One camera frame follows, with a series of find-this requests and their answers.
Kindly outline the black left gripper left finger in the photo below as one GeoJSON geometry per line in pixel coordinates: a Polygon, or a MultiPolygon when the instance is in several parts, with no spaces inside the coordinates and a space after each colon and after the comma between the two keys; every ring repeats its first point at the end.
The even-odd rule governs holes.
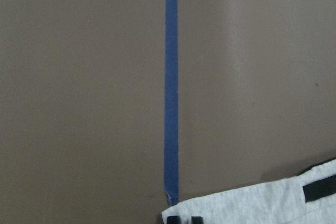
{"type": "Polygon", "coordinates": [[[181,224],[181,218],[180,216],[168,216],[166,224],[181,224]]]}

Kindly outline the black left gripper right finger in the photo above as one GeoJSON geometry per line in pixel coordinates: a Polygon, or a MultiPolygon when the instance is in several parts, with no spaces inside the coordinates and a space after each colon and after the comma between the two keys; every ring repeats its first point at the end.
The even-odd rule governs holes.
{"type": "Polygon", "coordinates": [[[191,224],[203,224],[203,217],[191,216],[191,224]]]}

